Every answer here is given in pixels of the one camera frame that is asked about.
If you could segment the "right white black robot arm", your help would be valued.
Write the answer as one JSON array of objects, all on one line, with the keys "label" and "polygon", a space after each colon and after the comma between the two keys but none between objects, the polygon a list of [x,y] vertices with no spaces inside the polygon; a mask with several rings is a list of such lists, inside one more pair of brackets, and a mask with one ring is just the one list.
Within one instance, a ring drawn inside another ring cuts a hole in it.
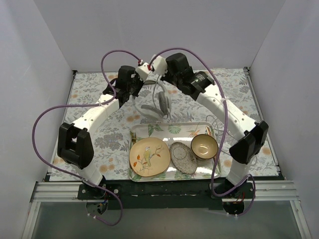
[{"label": "right white black robot arm", "polygon": [[265,121],[257,122],[245,115],[231,101],[226,99],[216,77],[203,71],[194,72],[186,56],[182,53],[167,58],[158,56],[152,67],[164,76],[164,81],[176,86],[185,95],[210,110],[224,128],[232,133],[236,143],[230,147],[232,159],[230,172],[224,183],[217,186],[213,195],[239,197],[243,182],[247,180],[251,159],[260,152],[269,129]]}]

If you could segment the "grey white headphones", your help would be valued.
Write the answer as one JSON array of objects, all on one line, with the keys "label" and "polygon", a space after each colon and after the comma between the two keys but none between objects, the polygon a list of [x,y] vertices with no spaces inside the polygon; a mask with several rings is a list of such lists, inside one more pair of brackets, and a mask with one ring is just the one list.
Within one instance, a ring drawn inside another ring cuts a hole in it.
[{"label": "grey white headphones", "polygon": [[[145,85],[154,85],[153,94],[152,94],[153,106],[147,105],[147,104],[138,106],[135,101],[136,97],[131,96],[133,106],[135,107],[137,112],[148,118],[156,118],[156,119],[163,119],[165,117],[170,118],[171,99],[164,83],[162,83],[159,80],[146,80]],[[157,107],[155,103],[156,86],[161,87],[161,91],[158,94],[159,107]]]}]

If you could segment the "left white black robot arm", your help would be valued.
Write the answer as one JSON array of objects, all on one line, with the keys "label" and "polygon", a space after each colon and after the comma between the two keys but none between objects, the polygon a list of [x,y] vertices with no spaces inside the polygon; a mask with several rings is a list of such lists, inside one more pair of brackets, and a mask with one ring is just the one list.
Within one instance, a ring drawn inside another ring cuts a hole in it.
[{"label": "left white black robot arm", "polygon": [[147,64],[138,68],[121,66],[118,77],[110,82],[115,85],[106,87],[97,101],[97,106],[90,108],[72,123],[63,123],[59,128],[57,155],[89,182],[89,193],[95,199],[105,196],[106,187],[101,184],[105,178],[92,162],[94,148],[91,136],[130,96],[138,96],[149,75],[149,71],[144,73],[142,69],[147,68]]}]

